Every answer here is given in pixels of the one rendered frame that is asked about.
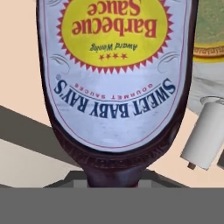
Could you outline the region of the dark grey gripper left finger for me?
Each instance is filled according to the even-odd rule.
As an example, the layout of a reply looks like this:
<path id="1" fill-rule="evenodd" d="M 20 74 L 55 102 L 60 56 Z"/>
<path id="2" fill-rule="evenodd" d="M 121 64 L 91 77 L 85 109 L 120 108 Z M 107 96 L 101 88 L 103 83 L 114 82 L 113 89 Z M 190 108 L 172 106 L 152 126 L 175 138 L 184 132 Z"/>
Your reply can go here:
<path id="1" fill-rule="evenodd" d="M 45 188 L 87 188 L 87 176 L 84 171 L 70 171 L 64 179 L 46 185 Z"/>

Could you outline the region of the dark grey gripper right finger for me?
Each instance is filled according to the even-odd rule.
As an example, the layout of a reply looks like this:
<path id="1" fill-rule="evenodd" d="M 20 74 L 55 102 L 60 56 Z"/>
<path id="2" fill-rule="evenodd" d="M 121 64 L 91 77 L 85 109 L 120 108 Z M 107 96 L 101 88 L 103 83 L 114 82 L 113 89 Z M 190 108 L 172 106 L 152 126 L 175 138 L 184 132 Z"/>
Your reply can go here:
<path id="1" fill-rule="evenodd" d="M 156 173 L 155 171 L 145 170 L 142 177 L 138 182 L 139 188 L 186 188 L 183 185 L 173 179 L 167 178 L 163 175 Z"/>

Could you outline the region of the barbecue sauce bottle white label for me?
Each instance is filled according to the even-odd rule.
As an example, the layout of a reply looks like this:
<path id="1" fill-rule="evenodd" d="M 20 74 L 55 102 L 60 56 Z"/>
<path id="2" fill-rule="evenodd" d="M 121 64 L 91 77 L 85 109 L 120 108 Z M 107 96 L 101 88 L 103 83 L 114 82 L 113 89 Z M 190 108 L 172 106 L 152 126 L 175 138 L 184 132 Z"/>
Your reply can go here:
<path id="1" fill-rule="evenodd" d="M 92 187 L 134 187 L 172 146 L 199 0 L 36 0 L 45 107 Z"/>

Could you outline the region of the dark grey object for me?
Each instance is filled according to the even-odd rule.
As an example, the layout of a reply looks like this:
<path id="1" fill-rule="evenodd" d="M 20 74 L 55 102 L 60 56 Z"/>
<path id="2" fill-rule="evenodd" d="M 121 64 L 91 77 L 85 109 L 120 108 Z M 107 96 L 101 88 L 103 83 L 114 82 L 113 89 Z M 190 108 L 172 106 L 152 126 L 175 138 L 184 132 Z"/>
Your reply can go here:
<path id="1" fill-rule="evenodd" d="M 218 160 L 217 166 L 224 170 L 224 150 L 222 151 L 220 158 Z"/>

